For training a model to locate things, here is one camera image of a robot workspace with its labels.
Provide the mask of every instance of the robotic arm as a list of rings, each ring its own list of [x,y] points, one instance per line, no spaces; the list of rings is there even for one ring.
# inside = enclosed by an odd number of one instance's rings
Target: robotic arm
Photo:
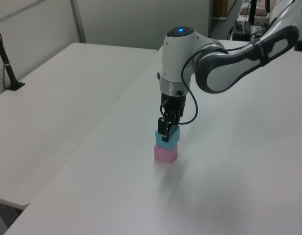
[[[190,27],[177,27],[167,33],[159,78],[163,117],[158,120],[158,131],[163,141],[168,141],[173,124],[181,124],[191,75],[196,75],[197,85],[203,91],[222,93],[302,39],[302,0],[282,3],[282,7],[276,7],[278,12],[272,12],[276,16],[268,31],[231,54],[219,41],[204,37]]]

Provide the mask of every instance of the white table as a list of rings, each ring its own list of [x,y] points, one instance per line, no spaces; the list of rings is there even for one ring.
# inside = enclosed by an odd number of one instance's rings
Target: white table
[[[156,50],[72,44],[0,95],[0,202],[24,209]]]
[[[302,235],[302,53],[222,94],[193,80],[173,164],[153,159],[160,69],[161,50],[6,235]]]

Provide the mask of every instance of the pink block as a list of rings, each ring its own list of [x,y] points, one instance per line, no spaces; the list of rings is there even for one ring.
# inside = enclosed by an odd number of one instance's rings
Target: pink block
[[[173,161],[175,161],[176,158],[177,158],[177,144],[172,150],[162,148],[157,145],[154,146],[154,159],[166,163],[173,163]]]

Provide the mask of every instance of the blue block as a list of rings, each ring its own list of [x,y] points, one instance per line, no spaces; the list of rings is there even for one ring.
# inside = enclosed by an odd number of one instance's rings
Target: blue block
[[[162,148],[173,150],[177,142],[179,141],[179,133],[180,133],[179,126],[173,125],[170,129],[169,141],[165,142],[162,140],[162,135],[159,134],[158,131],[156,130],[155,132],[156,145]]]

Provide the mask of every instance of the cube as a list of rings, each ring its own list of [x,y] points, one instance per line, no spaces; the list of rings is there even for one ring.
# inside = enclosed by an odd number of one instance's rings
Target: cube
[[[155,160],[171,164],[171,163],[173,163],[173,161],[175,161],[176,158],[177,158],[177,144],[172,150],[162,148],[157,145],[154,146],[154,159]]]
[[[158,131],[156,130],[155,132],[156,145],[162,148],[173,150],[177,142],[179,141],[179,133],[180,133],[179,126],[173,125],[170,129],[169,141],[165,142],[162,140],[162,135],[159,134]]]

